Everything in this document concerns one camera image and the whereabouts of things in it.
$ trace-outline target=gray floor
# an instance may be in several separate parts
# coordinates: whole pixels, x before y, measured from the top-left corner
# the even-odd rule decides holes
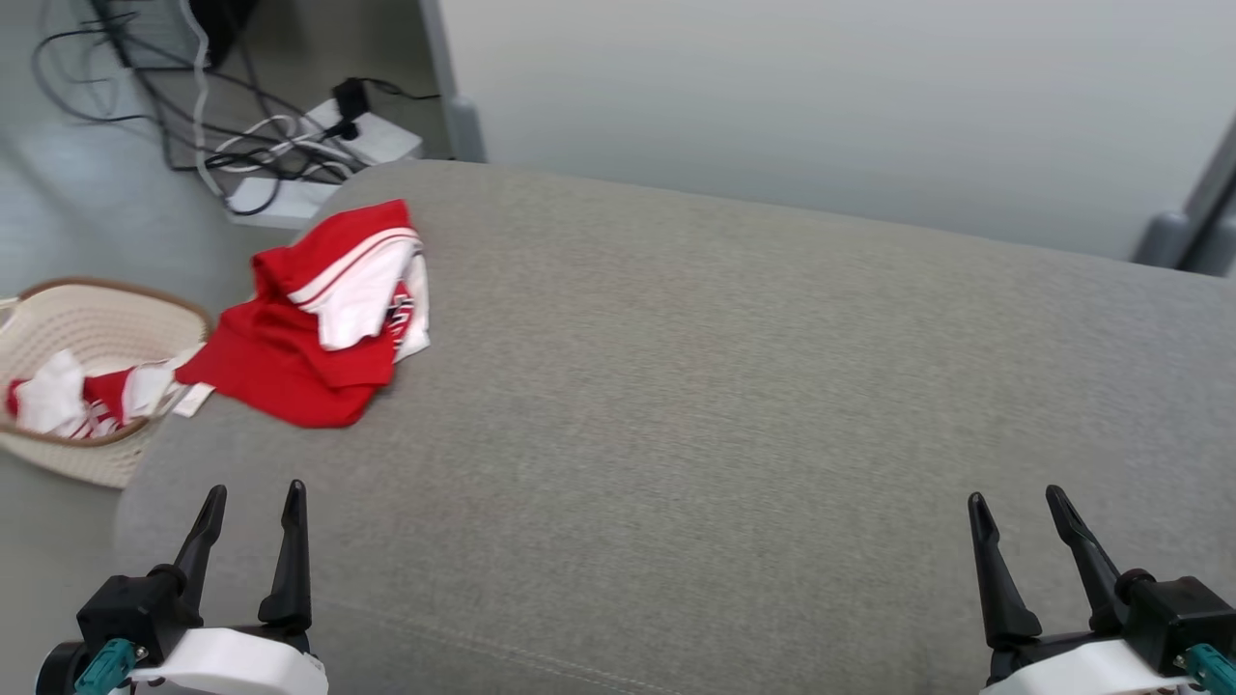
[[[68,2],[51,0],[52,31],[77,28]],[[435,89],[414,2],[350,4],[345,22],[325,19],[328,0],[262,0],[246,36],[269,92],[302,108],[329,96],[344,77],[376,77],[412,93]],[[5,5],[0,25],[0,296],[51,277],[93,275],[158,287],[220,310],[250,292],[248,257],[290,232],[237,226],[204,185],[162,163],[145,126],[82,125],[37,90],[28,56],[40,38],[36,0]],[[84,43],[64,43],[74,66]],[[235,61],[226,72],[237,74]],[[117,66],[100,49],[95,75]],[[178,103],[192,104],[192,79],[159,78]],[[121,75],[121,105],[143,105]],[[90,101],[77,88],[74,104]],[[430,155],[446,152],[436,101],[381,96],[375,110],[421,135]],[[208,119],[246,126],[257,108],[239,90],[211,92]],[[177,156],[189,162],[188,152]],[[0,453],[0,649],[5,691],[25,693],[47,650],[75,633],[73,615],[114,571],[111,517],[119,495],[46,474]]]

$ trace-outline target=woven basket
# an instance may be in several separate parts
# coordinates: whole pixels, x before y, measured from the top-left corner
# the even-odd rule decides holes
[[[210,335],[200,307],[133,284],[68,277],[0,299],[0,387],[28,378],[68,348],[87,375],[166,360]],[[0,445],[30,463],[69,477],[125,487],[154,434],[137,418],[94,439],[64,439],[17,429],[0,408]]]

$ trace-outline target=power strip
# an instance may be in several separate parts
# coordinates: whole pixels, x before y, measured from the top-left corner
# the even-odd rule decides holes
[[[236,192],[227,198],[234,210],[252,210],[271,197],[274,190],[273,178],[246,177]],[[271,207],[256,215],[227,215],[231,221],[250,226],[273,226],[300,231],[305,223],[318,214],[321,204],[339,190],[334,183],[314,181],[284,181],[279,183],[279,194]]]
[[[300,132],[321,132],[323,129],[337,122],[339,106],[334,99],[330,99],[300,119]],[[332,142],[371,167],[397,160],[419,160],[424,153],[424,141],[419,135],[404,130],[382,116],[366,113],[352,122],[356,124],[360,135],[352,140],[340,137]]]

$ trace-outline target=red and white clothing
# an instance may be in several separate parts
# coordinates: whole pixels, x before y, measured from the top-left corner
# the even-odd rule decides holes
[[[73,352],[61,350],[31,378],[9,383],[5,407],[21,429],[68,439],[103,437],[154,414],[173,388],[177,360],[87,376]]]
[[[253,256],[256,297],[224,312],[177,380],[295,425],[352,424],[394,362],[429,345],[421,249],[403,200],[392,200]]]

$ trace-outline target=white cable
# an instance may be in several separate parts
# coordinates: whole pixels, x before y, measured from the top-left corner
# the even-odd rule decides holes
[[[180,12],[184,15],[185,23],[198,37],[198,54],[193,58],[193,77],[198,82],[198,101],[193,105],[193,161],[198,166],[198,174],[201,177],[201,182],[206,184],[206,188],[219,198],[225,198],[224,192],[215,183],[215,179],[210,176],[210,171],[206,168],[206,131],[203,127],[203,117],[206,111],[206,96],[210,95],[210,84],[206,82],[206,48],[210,45],[210,38],[206,37],[206,32],[201,30],[201,25],[198,23],[198,17],[193,16],[193,7],[189,5],[189,0],[180,0]]]
[[[274,121],[281,121],[281,122],[287,124],[284,126],[284,129],[283,129],[283,132],[282,132],[282,135],[283,135],[283,142],[278,142],[276,145],[272,145],[271,147],[267,147],[266,150],[263,150],[261,152],[251,155],[252,157],[260,160],[262,163],[269,164],[271,162],[273,162],[278,157],[281,157],[281,156],[286,155],[287,152],[290,152],[292,150],[298,148],[298,147],[299,148],[316,150],[316,151],[323,152],[323,153],[325,153],[325,155],[328,155],[330,157],[336,158],[336,160],[344,160],[345,162],[346,161],[358,162],[358,160],[355,156],[352,156],[350,152],[346,152],[346,151],[342,151],[342,150],[336,150],[334,147],[328,147],[328,146],[325,146],[325,145],[323,145],[320,142],[310,140],[311,137],[315,137],[316,134],[309,134],[309,135],[300,135],[300,136],[298,136],[297,135],[297,130],[299,129],[299,121],[297,121],[297,119],[293,119],[292,116],[288,116],[288,115],[284,115],[284,114],[276,114],[276,115],[273,115],[273,116],[271,116],[268,119],[263,119],[261,121],[257,121],[256,124],[253,124],[252,126],[250,126],[248,129],[246,129],[243,131],[243,135],[237,135],[237,136],[235,136],[235,137],[232,137],[230,140],[224,141],[221,145],[219,145],[219,147],[215,147],[215,153],[216,155],[224,155],[224,153],[226,153],[229,147],[231,147],[232,145],[236,145],[241,140],[245,140],[246,135],[252,135],[252,134],[257,132],[258,130],[261,130],[262,127],[265,127],[265,126],[267,126],[267,125],[269,125],[269,124],[272,124]],[[345,176],[351,176],[352,174],[352,169],[350,167],[347,167],[344,162],[331,162],[331,163],[336,164],[332,168],[346,171],[347,173]],[[230,166],[226,166],[226,167],[220,167],[221,171],[231,172],[231,173],[250,173],[250,172],[256,172],[260,168],[262,168],[262,167],[258,166],[258,164],[230,164]],[[308,176],[310,172],[318,171],[320,168],[321,168],[321,166],[315,166],[311,169],[307,169],[302,176]]]

